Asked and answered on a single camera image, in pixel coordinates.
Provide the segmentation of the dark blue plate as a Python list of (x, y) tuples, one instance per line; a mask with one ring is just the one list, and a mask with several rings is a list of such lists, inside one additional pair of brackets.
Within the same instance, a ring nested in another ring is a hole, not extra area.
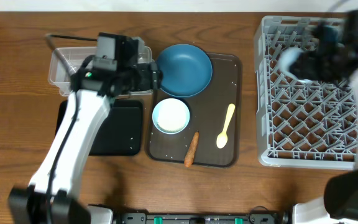
[(177, 98), (201, 93), (213, 77), (213, 65), (207, 53), (190, 44), (176, 44), (164, 49), (156, 59), (163, 73), (161, 90)]

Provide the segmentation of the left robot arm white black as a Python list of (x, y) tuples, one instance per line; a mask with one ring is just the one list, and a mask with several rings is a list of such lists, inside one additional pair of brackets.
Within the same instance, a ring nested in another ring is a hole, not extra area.
[(162, 72), (154, 62), (103, 68), (85, 60), (70, 81), (67, 108), (46, 158), (27, 188), (9, 194), (14, 223), (113, 222), (110, 208), (78, 202), (83, 169), (115, 98), (159, 89)]

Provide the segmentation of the blue cup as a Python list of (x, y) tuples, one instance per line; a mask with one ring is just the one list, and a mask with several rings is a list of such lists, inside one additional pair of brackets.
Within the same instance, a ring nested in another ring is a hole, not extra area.
[(295, 63), (295, 61), (300, 57), (305, 51), (298, 47), (290, 47), (289, 49), (284, 50), (279, 58), (277, 63), (279, 70), (286, 76), (300, 82), (302, 84), (311, 83), (309, 79), (299, 79), (292, 72), (290, 72), (290, 66)]

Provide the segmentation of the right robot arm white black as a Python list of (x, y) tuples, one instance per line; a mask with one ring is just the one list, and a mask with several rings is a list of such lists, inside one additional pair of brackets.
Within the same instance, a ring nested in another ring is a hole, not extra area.
[(324, 21), (312, 31), (314, 51), (290, 48), (282, 53), (282, 73), (300, 82), (346, 80), (357, 106), (357, 155), (351, 172), (333, 177), (324, 195), (293, 207), (292, 223), (358, 223), (358, 9), (349, 11), (338, 39)]

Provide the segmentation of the yellow plastic spoon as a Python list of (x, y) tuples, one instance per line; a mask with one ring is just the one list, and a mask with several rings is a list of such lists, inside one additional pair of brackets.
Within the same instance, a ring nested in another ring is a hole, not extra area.
[(227, 144), (227, 141), (228, 141), (227, 129), (229, 127), (229, 123), (231, 122), (231, 119), (232, 119), (235, 109), (236, 109), (236, 106), (233, 103), (229, 104), (227, 107), (223, 130), (218, 134), (218, 136), (216, 138), (216, 145), (219, 149), (224, 148), (225, 145)]

